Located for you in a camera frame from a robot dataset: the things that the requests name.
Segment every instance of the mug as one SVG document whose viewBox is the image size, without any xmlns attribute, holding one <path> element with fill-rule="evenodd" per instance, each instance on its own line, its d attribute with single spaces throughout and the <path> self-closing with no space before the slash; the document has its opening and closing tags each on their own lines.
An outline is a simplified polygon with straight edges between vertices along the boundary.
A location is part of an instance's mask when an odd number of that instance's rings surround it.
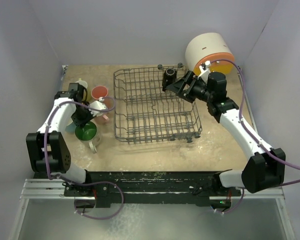
<svg viewBox="0 0 300 240">
<path fill-rule="evenodd" d="M 76 138 L 90 148 L 94 154 L 97 153 L 97 146 L 101 142 L 101 133 L 93 122 L 89 121 L 84 127 L 77 126 L 74 133 Z"/>
<path fill-rule="evenodd" d="M 87 101 L 91 100 L 91 92 L 90 92 L 90 88 L 88 86 L 88 83 L 86 81 L 83 81 L 81 78 L 79 78 L 78 81 L 76 81 L 75 83 L 80 84 L 81 86 L 84 86 L 86 91 L 84 91 L 83 93 L 83 99 L 84 100 L 86 98 Z"/>
<path fill-rule="evenodd" d="M 99 98 L 107 97 L 108 96 L 108 88 L 105 86 L 95 86 L 91 91 L 91 96 L 93 99 L 99 101 Z M 113 101 L 111 99 L 105 98 L 103 100 L 103 103 L 106 105 L 108 109 L 110 109 L 113 106 Z M 103 114 L 102 116 L 97 116 L 94 118 L 95 122 L 97 124 L 106 124 L 109 123 L 109 118 L 107 117 L 107 114 Z"/>
</svg>

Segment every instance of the metal wire basket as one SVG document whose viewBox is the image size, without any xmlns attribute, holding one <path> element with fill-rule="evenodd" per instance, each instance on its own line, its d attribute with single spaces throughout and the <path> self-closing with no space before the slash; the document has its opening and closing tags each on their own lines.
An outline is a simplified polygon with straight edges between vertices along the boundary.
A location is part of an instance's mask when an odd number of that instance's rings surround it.
<svg viewBox="0 0 300 240">
<path fill-rule="evenodd" d="M 185 139 L 191 143 L 193 138 L 200 138 L 202 126 L 196 103 L 184 101 L 168 90 L 162 91 L 167 68 L 177 70 L 177 79 L 186 73 L 186 67 L 180 64 L 114 72 L 117 140 L 136 144 Z"/>
</svg>

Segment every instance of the white wall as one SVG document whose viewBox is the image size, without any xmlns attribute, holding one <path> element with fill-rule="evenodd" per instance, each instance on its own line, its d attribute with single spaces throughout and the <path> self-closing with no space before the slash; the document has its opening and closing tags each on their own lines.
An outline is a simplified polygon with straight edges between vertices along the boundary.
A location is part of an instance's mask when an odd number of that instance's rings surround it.
<svg viewBox="0 0 300 240">
<path fill-rule="evenodd" d="M 300 0 L 280 0 L 244 64 L 248 98 L 260 135 L 300 165 Z M 285 181 L 300 171 L 285 168 Z M 300 183 L 283 188 L 300 240 Z"/>
<path fill-rule="evenodd" d="M 221 33 L 242 64 L 278 0 L 29 0 L 63 64 L 177 64 Z"/>
<path fill-rule="evenodd" d="M 31 170 L 26 135 L 46 119 L 61 64 L 26 0 L 0 0 L 0 240 L 8 238 Z"/>
</svg>

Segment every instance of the purple cable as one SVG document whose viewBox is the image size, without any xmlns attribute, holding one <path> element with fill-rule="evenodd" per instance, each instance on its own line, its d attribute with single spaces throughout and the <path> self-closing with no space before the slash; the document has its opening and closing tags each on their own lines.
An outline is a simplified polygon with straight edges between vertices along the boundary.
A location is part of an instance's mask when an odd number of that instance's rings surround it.
<svg viewBox="0 0 300 240">
<path fill-rule="evenodd" d="M 86 109 L 90 109 L 90 110 L 98 111 L 98 112 L 102 112 L 102 113 L 107 113 L 107 112 L 110 112 L 110 111 L 114 110 L 115 107 L 116 107 L 116 100 L 112 96 L 105 96 L 103 98 L 104 99 L 112 99 L 113 106 L 111 108 L 109 108 L 109 109 L 102 110 L 102 109 L 95 109 L 93 107 L 84 105 L 84 104 L 76 102 L 76 101 L 64 101 L 64 102 L 60 103 L 59 107 L 56 107 L 52 111 L 50 117 L 48 118 L 47 126 L 45 128 L 45 132 L 44 132 L 44 136 L 43 136 L 44 161 L 45 161 L 45 166 L 46 166 L 46 173 L 47 173 L 47 176 L 48 176 L 49 180 L 53 180 L 53 179 L 59 177 L 60 179 L 66 181 L 66 182 L 68 182 L 70 184 L 75 184 L 75 185 L 83 186 L 83 187 L 89 187 L 89 186 L 94 186 L 94 185 L 98 185 L 98 184 L 110 184 L 110 185 L 113 185 L 115 188 L 117 188 L 118 191 L 120 192 L 120 195 L 121 195 L 121 205 L 120 205 L 119 209 L 115 213 L 113 213 L 113 214 L 111 214 L 109 216 L 105 216 L 105 217 L 94 217 L 94 216 L 86 215 L 86 214 L 78 211 L 78 209 L 76 207 L 76 202 L 74 203 L 74 209 L 76 210 L 76 212 L 78 214 L 80 214 L 81 216 L 84 216 L 86 218 L 95 219 L 95 220 L 107 220 L 107 219 L 111 219 L 114 216 L 116 216 L 122 210 L 122 208 L 124 206 L 124 194 L 123 194 L 122 190 L 115 183 L 110 182 L 110 181 L 98 181 L 98 182 L 92 182 L 92 183 L 79 183 L 79 182 L 71 181 L 70 179 L 67 179 L 66 177 L 63 177 L 63 176 L 60 176 L 60 175 L 56 175 L 56 176 L 52 177 L 51 176 L 51 171 L 50 171 L 49 160 L 48 160 L 48 132 L 49 132 L 49 126 L 50 126 L 50 124 L 51 124 L 54 116 L 56 115 L 57 111 L 60 109 L 60 107 L 62 105 L 65 105 L 65 104 L 75 104 L 75 105 L 84 107 Z"/>
<path fill-rule="evenodd" d="M 118 209 L 115 213 L 113 213 L 113 214 L 111 214 L 111 215 L 109 215 L 109 216 L 104 216 L 104 217 L 89 216 L 89 215 L 87 215 L 87 214 L 85 214 L 85 213 L 79 211 L 79 210 L 77 209 L 76 202 L 74 202 L 74 209 L 75 209 L 75 212 L 78 213 L 78 214 L 80 214 L 81 216 L 84 216 L 84 217 L 89 218 L 89 219 L 94 219 L 94 220 L 107 220 L 107 219 L 111 219 L 111 218 L 113 218 L 114 216 L 118 215 L 118 213 L 120 213 L 120 211 L 121 211 L 122 208 L 124 207 L 124 193 L 122 192 L 122 190 L 120 189 L 120 187 L 118 187 L 118 186 L 117 186 L 115 183 L 113 183 L 113 182 L 110 182 L 110 181 L 98 181 L 98 182 L 93 182 L 93 183 L 75 183 L 75 184 L 76 184 L 76 185 L 79 185 L 79 186 L 86 186 L 86 187 L 88 187 L 88 186 L 94 186 L 94 185 L 98 185 L 98 184 L 110 184 L 110 185 L 114 186 L 115 188 L 117 188 L 117 189 L 119 190 L 119 192 L 120 192 L 120 195 L 121 195 L 121 205 L 120 205 L 119 209 Z"/>
<path fill-rule="evenodd" d="M 239 207 L 239 205 L 242 203 L 242 201 L 244 199 L 244 196 L 245 196 L 245 189 L 244 188 L 241 188 L 241 189 L 242 189 L 241 197 L 240 197 L 239 201 L 233 207 L 231 207 L 228 211 L 218 211 L 218 210 L 216 210 L 216 212 L 220 213 L 220 214 L 229 214 L 233 210 L 235 210 L 237 207 Z"/>
<path fill-rule="evenodd" d="M 244 78 L 244 75 L 241 71 L 241 69 L 231 60 L 228 60 L 228 59 L 219 59 L 219 60 L 214 60 L 214 61 L 211 61 L 211 64 L 214 63 L 214 62 L 217 62 L 217 61 L 226 61 L 226 62 L 229 62 L 231 63 L 233 66 L 235 66 L 235 68 L 237 69 L 237 71 L 239 72 L 240 74 L 240 77 L 241 77 L 241 80 L 242 80 L 242 99 L 241 99 L 241 104 L 240 104 L 240 108 L 239 108 L 239 119 L 242 119 L 242 111 L 243 111 L 243 108 L 244 108 L 244 102 L 245 102 L 245 95 L 246 95 L 246 81 L 245 81 L 245 78 Z M 253 135 L 253 133 L 251 131 L 249 131 L 249 129 L 246 127 L 245 123 L 243 121 L 240 121 L 241 122 L 241 125 L 243 127 L 243 129 L 253 138 L 253 140 L 256 142 L 256 143 L 259 143 L 259 140 L 256 138 L 256 136 Z M 282 159 L 276 157 L 275 155 L 273 155 L 271 152 L 269 152 L 265 146 L 263 146 L 262 144 L 259 145 L 265 152 L 266 154 L 268 154 L 272 159 L 278 161 L 279 163 L 281 164 L 284 164 L 284 165 L 287 165 L 288 167 L 291 167 L 291 168 L 294 168 L 294 169 L 297 169 L 297 170 L 300 170 L 300 166 L 298 165 L 295 165 L 293 163 L 290 163 L 290 162 L 286 162 L 286 161 L 283 161 Z M 287 186 L 287 185 L 291 185 L 291 184 L 296 184 L 296 183 L 300 183 L 300 179 L 299 180 L 295 180 L 295 181 L 291 181 L 291 182 L 286 182 L 286 183 L 283 183 L 279 186 Z"/>
</svg>

